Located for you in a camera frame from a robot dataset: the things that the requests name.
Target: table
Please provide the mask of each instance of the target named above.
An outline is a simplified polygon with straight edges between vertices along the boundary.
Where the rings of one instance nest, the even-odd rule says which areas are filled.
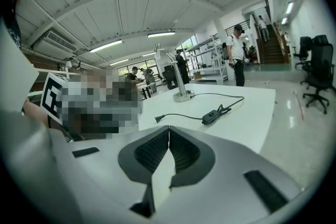
[[[201,120],[177,115],[168,115],[157,123],[154,118],[156,116],[178,113],[201,118],[211,110],[217,110],[220,104],[225,107],[237,101],[237,98],[207,94],[195,96],[187,102],[176,103],[173,101],[173,94],[179,90],[176,88],[143,101],[139,130],[158,125],[174,125],[225,138],[243,144],[256,153],[260,152],[271,124],[275,90],[208,84],[186,84],[185,87],[186,90],[193,90],[195,94],[221,93],[244,96],[245,99],[210,125],[202,124]]]
[[[154,85],[154,84],[155,84],[155,82],[150,83],[150,84],[148,84],[148,85],[147,85],[147,84],[140,85],[140,86],[137,86],[137,89],[138,89],[138,90],[142,90],[142,93],[143,93],[143,95],[145,96],[145,99],[147,99],[145,89],[146,89],[146,91],[147,91],[147,93],[148,93],[148,98],[150,98],[150,97],[151,97],[151,93],[149,92],[149,87],[150,87],[151,85]]]

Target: ceiling light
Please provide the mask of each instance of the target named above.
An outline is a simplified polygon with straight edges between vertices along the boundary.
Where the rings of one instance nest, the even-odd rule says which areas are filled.
[[[148,56],[148,55],[153,55],[153,54],[155,54],[155,52],[152,52],[151,54],[145,54],[142,57],[145,57],[145,56]]]
[[[98,48],[96,48],[96,49],[92,49],[92,50],[90,50],[90,52],[93,53],[93,52],[96,52],[96,51],[98,51],[98,50],[102,50],[102,49],[105,49],[105,48],[107,48],[107,47],[110,47],[110,46],[113,46],[113,45],[116,45],[116,44],[120,44],[120,43],[122,43],[122,40],[121,40],[121,39],[119,39],[119,40],[117,40],[117,41],[114,41],[114,42],[112,42],[112,43],[108,43],[108,44],[106,44],[106,45],[103,45],[103,46],[98,47]]]
[[[175,32],[162,32],[162,33],[155,33],[155,34],[148,34],[147,37],[161,37],[161,36],[170,36],[175,35]]]
[[[294,5],[293,2],[288,3],[286,14],[290,14],[290,12],[292,11],[293,5]]]
[[[125,62],[125,61],[128,61],[128,59],[121,60],[121,61],[119,61],[119,62],[114,62],[114,63],[110,64],[110,66],[113,66],[113,65],[116,65],[116,64],[118,64],[118,63]]]

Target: desk lamp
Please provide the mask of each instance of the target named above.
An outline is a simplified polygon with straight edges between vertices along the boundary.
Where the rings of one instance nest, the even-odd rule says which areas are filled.
[[[160,44],[156,44],[154,47],[154,52],[163,52],[165,53],[169,59],[172,61],[170,64],[171,66],[174,67],[175,70],[175,75],[176,75],[176,80],[177,80],[177,86],[178,86],[178,93],[173,95],[173,99],[175,102],[186,102],[191,100],[191,98],[195,95],[193,91],[189,91],[185,89],[179,67],[177,66],[177,61],[174,59],[174,56],[170,53],[167,52],[165,49],[161,48]]]

